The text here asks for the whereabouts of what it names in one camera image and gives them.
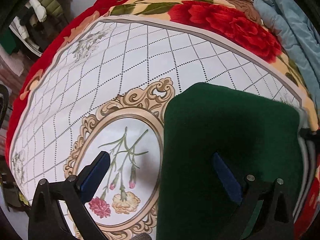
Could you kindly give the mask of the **green white varsity jacket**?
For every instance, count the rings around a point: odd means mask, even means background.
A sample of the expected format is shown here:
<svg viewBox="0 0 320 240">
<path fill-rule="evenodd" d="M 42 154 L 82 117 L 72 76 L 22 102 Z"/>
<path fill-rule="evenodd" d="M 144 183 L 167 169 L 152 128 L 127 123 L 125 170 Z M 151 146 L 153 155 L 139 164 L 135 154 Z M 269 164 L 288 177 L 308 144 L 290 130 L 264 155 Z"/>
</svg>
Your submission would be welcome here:
<svg viewBox="0 0 320 240">
<path fill-rule="evenodd" d="M 214 168 L 218 154 L 243 186 L 252 174 L 284 181 L 297 222 L 316 171 L 319 132 L 304 110 L 227 87 L 196 83 L 164 115 L 157 239 L 218 239 L 238 205 Z"/>
</svg>

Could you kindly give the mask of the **red floral fleece blanket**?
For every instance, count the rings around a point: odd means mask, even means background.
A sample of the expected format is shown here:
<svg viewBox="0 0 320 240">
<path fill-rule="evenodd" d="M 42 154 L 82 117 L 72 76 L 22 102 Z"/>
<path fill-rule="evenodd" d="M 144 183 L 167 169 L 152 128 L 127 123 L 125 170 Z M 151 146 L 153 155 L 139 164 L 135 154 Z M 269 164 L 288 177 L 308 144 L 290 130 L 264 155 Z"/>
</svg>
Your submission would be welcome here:
<svg viewBox="0 0 320 240">
<path fill-rule="evenodd" d="M 197 27 L 221 35 L 227 40 L 253 53 L 288 77 L 306 96 L 305 112 L 309 126 L 319 132 L 316 106 L 298 67 L 278 41 L 275 33 L 264 23 L 250 0 L 97 0 L 95 4 L 66 25 L 60 35 L 63 42 L 57 51 L 70 44 L 87 26 L 100 17 L 139 16 Z M 319 152 L 316 171 L 299 214 L 297 228 L 305 237 L 319 206 Z M 59 201 L 66 223 L 76 239 L 83 239 L 74 223 L 66 203 Z"/>
</svg>

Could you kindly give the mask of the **white quilted floral mat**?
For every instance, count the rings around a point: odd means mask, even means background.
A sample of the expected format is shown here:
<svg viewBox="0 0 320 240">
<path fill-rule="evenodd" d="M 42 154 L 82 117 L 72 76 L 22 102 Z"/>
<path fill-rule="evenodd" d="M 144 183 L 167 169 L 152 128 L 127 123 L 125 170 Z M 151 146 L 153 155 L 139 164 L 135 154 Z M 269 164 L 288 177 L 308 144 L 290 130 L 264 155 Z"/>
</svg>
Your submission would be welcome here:
<svg viewBox="0 0 320 240">
<path fill-rule="evenodd" d="M 305 94 L 221 35 L 139 16 L 100 17 L 32 85 L 9 153 L 18 187 L 32 202 L 41 179 L 64 180 L 107 151 L 111 168 L 86 208 L 110 239 L 155 238 L 165 110 L 199 82 L 279 101 L 299 127 L 308 124 Z"/>
</svg>

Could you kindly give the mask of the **light blue garment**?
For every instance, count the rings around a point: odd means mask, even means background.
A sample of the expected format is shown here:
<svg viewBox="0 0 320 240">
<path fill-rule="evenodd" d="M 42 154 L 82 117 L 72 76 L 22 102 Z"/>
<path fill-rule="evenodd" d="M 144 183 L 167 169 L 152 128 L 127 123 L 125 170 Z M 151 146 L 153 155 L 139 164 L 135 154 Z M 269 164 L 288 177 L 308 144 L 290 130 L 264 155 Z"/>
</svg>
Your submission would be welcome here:
<svg viewBox="0 0 320 240">
<path fill-rule="evenodd" d="M 319 33 L 294 0 L 254 0 L 253 5 L 298 67 L 319 112 Z"/>
</svg>

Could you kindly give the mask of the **clothes rack with garments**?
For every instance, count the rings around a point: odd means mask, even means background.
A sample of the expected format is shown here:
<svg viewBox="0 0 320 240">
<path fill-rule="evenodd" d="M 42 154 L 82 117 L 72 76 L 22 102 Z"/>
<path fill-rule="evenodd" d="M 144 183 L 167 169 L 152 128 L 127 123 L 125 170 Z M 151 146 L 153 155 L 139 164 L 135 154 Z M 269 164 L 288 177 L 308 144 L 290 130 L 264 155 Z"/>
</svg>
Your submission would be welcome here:
<svg viewBox="0 0 320 240">
<path fill-rule="evenodd" d="M 65 55 L 58 70 L 46 74 L 63 42 L 60 33 L 66 22 L 63 15 L 50 14 L 42 1 L 29 0 L 29 7 L 18 10 L 27 19 L 24 25 L 20 24 L 22 18 L 18 15 L 10 22 L 25 35 L 38 35 L 48 43 L 42 56 L 31 66 L 17 48 L 1 56 L 1 79 L 10 83 L 13 93 L 9 98 L 13 111 L 6 134 L 5 156 L 26 204 L 33 201 L 36 179 L 47 173 L 40 169 L 39 157 L 51 150 L 56 140 L 44 133 L 54 134 L 52 124 L 65 94 L 63 85 L 69 59 L 69 55 Z"/>
</svg>

